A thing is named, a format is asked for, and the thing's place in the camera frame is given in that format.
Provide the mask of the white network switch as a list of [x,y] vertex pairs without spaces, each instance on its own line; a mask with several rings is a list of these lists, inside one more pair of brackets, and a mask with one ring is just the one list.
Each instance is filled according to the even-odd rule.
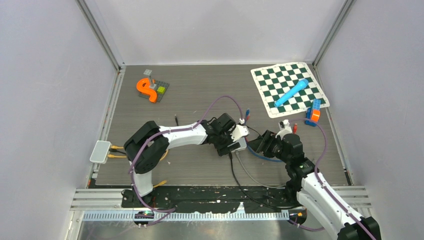
[[236,142],[240,143],[240,148],[237,149],[236,151],[243,151],[247,148],[247,142],[246,142],[246,139],[244,137],[238,139]]

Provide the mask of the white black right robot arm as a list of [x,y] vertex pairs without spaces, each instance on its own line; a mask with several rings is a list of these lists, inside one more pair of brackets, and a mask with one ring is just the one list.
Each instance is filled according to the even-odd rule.
[[310,212],[333,240],[380,240],[380,226],[364,217],[327,183],[318,167],[304,153],[298,135],[283,137],[267,130],[247,145],[256,153],[277,158],[285,163],[290,180],[285,198],[291,205],[302,205]]

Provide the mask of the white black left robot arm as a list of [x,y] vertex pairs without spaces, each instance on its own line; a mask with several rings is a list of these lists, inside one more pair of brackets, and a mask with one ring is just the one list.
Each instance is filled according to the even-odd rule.
[[166,151],[187,145],[210,144],[219,156],[223,156],[245,149],[244,138],[248,134],[244,120],[236,122],[227,113],[182,126],[159,126],[153,120],[146,122],[123,145],[130,161],[135,202],[141,207],[148,207],[153,202],[153,169]]

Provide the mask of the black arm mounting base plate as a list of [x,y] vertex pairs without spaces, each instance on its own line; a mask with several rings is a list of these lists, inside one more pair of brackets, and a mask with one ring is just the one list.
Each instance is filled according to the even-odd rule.
[[300,207],[290,201],[282,188],[263,186],[159,186],[139,200],[132,189],[121,191],[123,208],[143,208],[148,205],[159,211],[173,213],[235,213],[244,207],[247,213],[277,213]]

